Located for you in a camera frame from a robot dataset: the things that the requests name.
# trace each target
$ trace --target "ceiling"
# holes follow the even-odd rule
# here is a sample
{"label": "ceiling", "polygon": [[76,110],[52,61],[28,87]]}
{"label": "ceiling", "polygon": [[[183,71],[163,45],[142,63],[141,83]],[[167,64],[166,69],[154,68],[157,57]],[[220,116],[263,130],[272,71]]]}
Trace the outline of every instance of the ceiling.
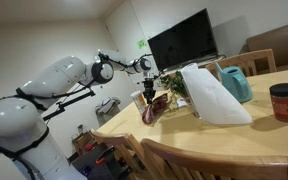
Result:
{"label": "ceiling", "polygon": [[124,0],[0,0],[0,23],[98,19]]}

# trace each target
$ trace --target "cup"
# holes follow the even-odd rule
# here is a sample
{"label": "cup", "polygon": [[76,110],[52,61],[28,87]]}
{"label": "cup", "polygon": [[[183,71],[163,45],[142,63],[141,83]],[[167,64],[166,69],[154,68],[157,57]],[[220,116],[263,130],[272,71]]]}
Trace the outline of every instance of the cup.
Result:
{"label": "cup", "polygon": [[135,91],[131,94],[131,97],[132,97],[138,111],[142,114],[145,110],[145,107],[146,107],[143,93],[141,91]]}

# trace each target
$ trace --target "wooden chair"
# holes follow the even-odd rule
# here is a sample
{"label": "wooden chair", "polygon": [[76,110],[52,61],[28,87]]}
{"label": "wooden chair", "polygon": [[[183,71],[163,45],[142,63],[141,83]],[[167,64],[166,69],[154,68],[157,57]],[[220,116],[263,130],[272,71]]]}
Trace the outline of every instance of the wooden chair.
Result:
{"label": "wooden chair", "polygon": [[158,169],[154,179],[288,179],[288,157],[205,154],[169,147],[149,139],[143,139],[141,145],[147,162]]}
{"label": "wooden chair", "polygon": [[91,143],[93,138],[89,132],[83,132],[76,138],[72,139],[72,144],[79,156],[84,155],[87,151],[84,149],[85,145]]}
{"label": "wooden chair", "polygon": [[[251,75],[254,76],[258,74],[255,64],[262,63],[262,62],[256,62],[256,60],[258,61],[267,60],[269,72],[272,73],[277,71],[272,49],[259,50],[240,54],[237,56],[223,59],[221,61],[217,61],[217,63],[221,66],[221,68],[225,68],[228,66],[238,66],[244,72],[245,76],[251,76]],[[205,68],[208,69],[211,73],[214,73],[214,71],[216,71],[215,63],[208,64],[205,66]]]}
{"label": "wooden chair", "polygon": [[[149,173],[150,167],[146,166],[144,161],[144,151],[139,142],[132,134],[109,135],[91,129],[93,138],[99,143],[105,143],[107,146],[114,146],[118,158],[123,158],[125,162],[132,168],[133,173],[130,175],[131,179],[153,179]],[[145,166],[144,169],[133,158],[137,156],[141,163]]]}

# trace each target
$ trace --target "jar lid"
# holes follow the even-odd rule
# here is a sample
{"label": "jar lid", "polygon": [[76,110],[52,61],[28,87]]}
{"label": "jar lid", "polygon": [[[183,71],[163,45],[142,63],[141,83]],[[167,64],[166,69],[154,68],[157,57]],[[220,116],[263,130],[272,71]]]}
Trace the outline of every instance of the jar lid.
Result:
{"label": "jar lid", "polygon": [[288,96],[288,83],[275,84],[271,86],[270,93],[273,96],[287,97]]}

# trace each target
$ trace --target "jar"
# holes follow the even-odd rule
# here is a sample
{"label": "jar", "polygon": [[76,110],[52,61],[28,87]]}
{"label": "jar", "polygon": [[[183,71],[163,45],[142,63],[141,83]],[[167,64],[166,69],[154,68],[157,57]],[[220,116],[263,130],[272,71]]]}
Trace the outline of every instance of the jar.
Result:
{"label": "jar", "polygon": [[275,118],[288,122],[288,83],[271,86],[270,94]]}
{"label": "jar", "polygon": [[134,93],[131,94],[131,97],[132,97],[138,111],[142,115],[143,112],[145,111],[145,107],[146,107],[143,93],[141,91],[135,91]]}

